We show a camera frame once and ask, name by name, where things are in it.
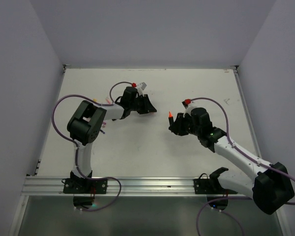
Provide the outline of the black orange highlighter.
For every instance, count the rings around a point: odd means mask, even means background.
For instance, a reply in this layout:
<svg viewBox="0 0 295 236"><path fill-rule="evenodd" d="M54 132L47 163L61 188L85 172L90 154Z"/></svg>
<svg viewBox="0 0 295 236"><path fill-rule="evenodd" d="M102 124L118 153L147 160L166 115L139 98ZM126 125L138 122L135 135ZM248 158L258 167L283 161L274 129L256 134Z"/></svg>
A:
<svg viewBox="0 0 295 236"><path fill-rule="evenodd" d="M172 126L174 124L174 117L171 112L168 112L168 121L169 121L169 126Z"/></svg>

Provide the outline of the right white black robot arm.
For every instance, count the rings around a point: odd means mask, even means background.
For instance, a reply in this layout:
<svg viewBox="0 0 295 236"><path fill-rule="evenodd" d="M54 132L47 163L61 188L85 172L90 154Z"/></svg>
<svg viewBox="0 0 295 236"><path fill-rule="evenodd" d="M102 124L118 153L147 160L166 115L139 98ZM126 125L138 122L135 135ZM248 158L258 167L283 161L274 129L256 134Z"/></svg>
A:
<svg viewBox="0 0 295 236"><path fill-rule="evenodd" d="M168 116L169 130L178 136L195 135L202 146L224 157L241 172L232 174L220 167L206 179L194 179L195 193L238 193L251 198L266 214L272 214L295 196L286 167L271 164L237 146L227 133L215 127L204 108Z"/></svg>

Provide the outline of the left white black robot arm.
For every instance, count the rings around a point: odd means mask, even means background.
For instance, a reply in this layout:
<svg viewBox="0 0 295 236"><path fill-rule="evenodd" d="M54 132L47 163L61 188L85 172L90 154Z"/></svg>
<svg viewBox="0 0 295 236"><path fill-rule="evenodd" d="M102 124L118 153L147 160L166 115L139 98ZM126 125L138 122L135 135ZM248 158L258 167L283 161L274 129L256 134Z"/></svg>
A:
<svg viewBox="0 0 295 236"><path fill-rule="evenodd" d="M101 127L107 120L125 119L131 112L140 115L155 113L148 95L142 88L126 87L115 102L96 105L83 100L67 124L69 137L75 144L74 168L69 178L63 179L65 194L106 194L108 177L92 178L91 152Z"/></svg>

